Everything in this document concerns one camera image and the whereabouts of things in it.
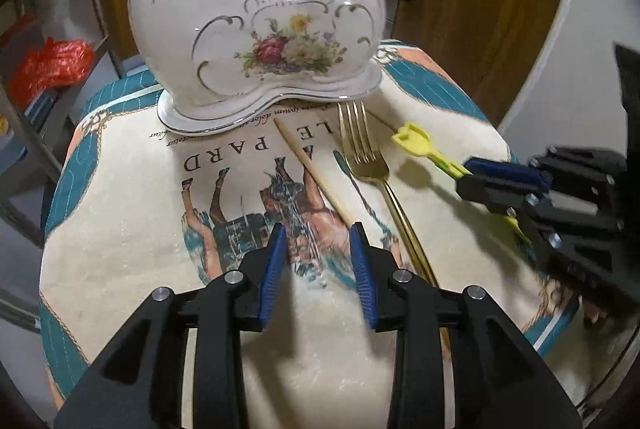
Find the yellow green plastic fork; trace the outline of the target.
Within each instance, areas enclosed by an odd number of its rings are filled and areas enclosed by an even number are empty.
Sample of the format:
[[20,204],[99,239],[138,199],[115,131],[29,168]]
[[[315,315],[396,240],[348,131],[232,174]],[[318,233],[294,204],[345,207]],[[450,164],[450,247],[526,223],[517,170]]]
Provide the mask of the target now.
[[[463,166],[463,164],[454,162],[447,158],[442,152],[439,152],[432,141],[431,135],[414,122],[409,121],[401,126],[398,131],[392,135],[392,140],[398,147],[408,152],[409,155],[431,160],[437,169],[444,172],[456,183],[459,183],[465,176],[473,174],[473,172]],[[520,243],[524,247],[527,249],[533,247],[532,242],[521,230],[513,207],[500,208],[497,206],[489,206],[489,204],[486,204],[484,201],[463,197],[458,190],[456,190],[456,193],[462,200],[482,204],[493,215],[500,215],[500,217],[510,225],[511,230],[518,236]]]

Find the gold fork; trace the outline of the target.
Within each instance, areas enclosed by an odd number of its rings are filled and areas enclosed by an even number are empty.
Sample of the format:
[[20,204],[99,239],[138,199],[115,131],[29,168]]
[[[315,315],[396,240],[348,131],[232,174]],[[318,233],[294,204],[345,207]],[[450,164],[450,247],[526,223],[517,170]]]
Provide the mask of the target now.
[[439,289],[439,283],[426,253],[413,230],[408,215],[388,183],[390,168],[371,133],[366,108],[362,102],[337,105],[343,155],[348,169],[359,181],[373,184],[382,194],[390,215],[409,256],[416,275]]

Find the wooden chopstick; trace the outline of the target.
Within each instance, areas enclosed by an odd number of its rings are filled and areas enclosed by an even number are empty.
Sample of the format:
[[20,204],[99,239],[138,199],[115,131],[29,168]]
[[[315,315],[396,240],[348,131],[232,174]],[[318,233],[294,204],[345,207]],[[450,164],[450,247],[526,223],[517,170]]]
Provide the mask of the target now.
[[294,152],[297,159],[300,163],[307,169],[310,173],[314,181],[317,183],[321,192],[323,193],[330,204],[332,204],[333,209],[337,212],[337,214],[341,217],[346,227],[351,227],[354,224],[354,217],[348,211],[348,209],[341,202],[340,196],[337,195],[336,192],[329,186],[329,180],[320,172],[316,164],[311,160],[311,158],[306,154],[303,149],[302,144],[296,140],[296,137],[292,133],[285,123],[278,117],[273,119],[274,124],[278,128],[280,134],[284,138],[288,147]]

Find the wooden kitchen cabinet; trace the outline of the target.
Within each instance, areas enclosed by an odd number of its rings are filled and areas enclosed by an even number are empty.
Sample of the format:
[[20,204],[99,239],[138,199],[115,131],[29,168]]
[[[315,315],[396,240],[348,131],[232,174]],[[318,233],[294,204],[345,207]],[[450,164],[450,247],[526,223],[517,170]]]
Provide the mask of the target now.
[[492,124],[520,93],[561,0],[399,0],[393,36],[431,56]]

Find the printed horse table mat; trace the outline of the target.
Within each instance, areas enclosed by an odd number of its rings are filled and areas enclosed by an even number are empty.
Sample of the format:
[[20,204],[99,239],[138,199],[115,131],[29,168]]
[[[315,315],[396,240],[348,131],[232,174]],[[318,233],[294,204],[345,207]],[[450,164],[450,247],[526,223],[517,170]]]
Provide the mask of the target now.
[[[454,182],[392,140],[420,124],[450,159],[510,160],[510,147],[473,101],[420,48],[386,41],[380,89],[367,98],[390,186],[442,287],[483,286],[542,355],[570,345],[578,299],[538,274],[503,219],[462,201]],[[182,293],[234,269],[274,224],[290,257],[276,311],[243,338],[255,428],[382,428],[395,338],[368,331],[350,269],[348,230],[288,147],[278,117],[329,180],[373,244],[408,253],[381,193],[342,156],[336,107],[289,100],[209,136],[168,132],[160,86],[142,72],[89,100],[46,225],[41,338],[56,404],[156,287]]]

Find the white floral ceramic utensil holder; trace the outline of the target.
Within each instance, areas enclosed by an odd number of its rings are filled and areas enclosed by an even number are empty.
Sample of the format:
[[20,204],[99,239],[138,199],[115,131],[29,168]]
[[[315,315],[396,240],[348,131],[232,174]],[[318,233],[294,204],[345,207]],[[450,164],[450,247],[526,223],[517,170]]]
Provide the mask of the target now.
[[378,89],[385,0],[128,0],[132,34],[162,88],[157,117],[199,136],[287,100]]

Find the red plastic bag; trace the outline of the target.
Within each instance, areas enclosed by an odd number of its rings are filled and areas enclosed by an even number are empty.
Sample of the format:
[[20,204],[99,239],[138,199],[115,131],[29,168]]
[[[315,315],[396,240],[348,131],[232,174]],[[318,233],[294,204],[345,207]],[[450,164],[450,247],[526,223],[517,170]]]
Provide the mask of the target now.
[[40,50],[29,50],[6,82],[11,103],[25,110],[41,92],[83,82],[96,62],[96,51],[84,40],[48,37]]

